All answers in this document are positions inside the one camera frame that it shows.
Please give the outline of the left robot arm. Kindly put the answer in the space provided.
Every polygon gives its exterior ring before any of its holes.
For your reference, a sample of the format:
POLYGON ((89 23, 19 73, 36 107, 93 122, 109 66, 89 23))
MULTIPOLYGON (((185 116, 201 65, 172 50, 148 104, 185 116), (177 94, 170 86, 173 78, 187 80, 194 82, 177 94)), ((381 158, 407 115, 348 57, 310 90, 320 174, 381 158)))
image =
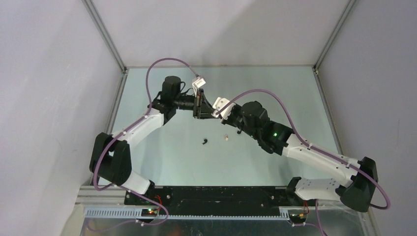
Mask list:
POLYGON ((153 203, 154 183, 133 170, 131 151, 154 130, 165 125, 177 110, 192 111, 195 118, 212 118, 214 109, 202 89, 205 83, 200 76, 193 79, 194 94, 188 95, 181 91, 182 81, 179 77, 166 77, 161 91, 139 120, 113 134, 102 132, 96 136, 90 171, 112 184, 136 192, 136 198, 142 204, 153 203))

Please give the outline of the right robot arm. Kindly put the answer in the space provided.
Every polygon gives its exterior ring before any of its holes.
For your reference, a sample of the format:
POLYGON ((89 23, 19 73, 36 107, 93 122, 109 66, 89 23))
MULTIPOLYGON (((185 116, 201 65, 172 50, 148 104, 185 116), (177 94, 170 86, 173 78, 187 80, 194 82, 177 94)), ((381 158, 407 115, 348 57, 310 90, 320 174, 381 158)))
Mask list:
POLYGON ((267 153, 301 161, 331 176, 329 179, 293 177, 286 189, 286 199, 291 205, 321 199, 342 202, 358 212, 369 210, 376 187, 365 174, 374 181, 378 180, 373 159, 364 157, 357 160, 342 155, 333 159, 306 141, 300 141, 292 128, 272 121, 257 101, 240 106, 229 105, 227 99, 219 98, 213 108, 212 115, 220 118, 222 124, 246 133, 267 153))

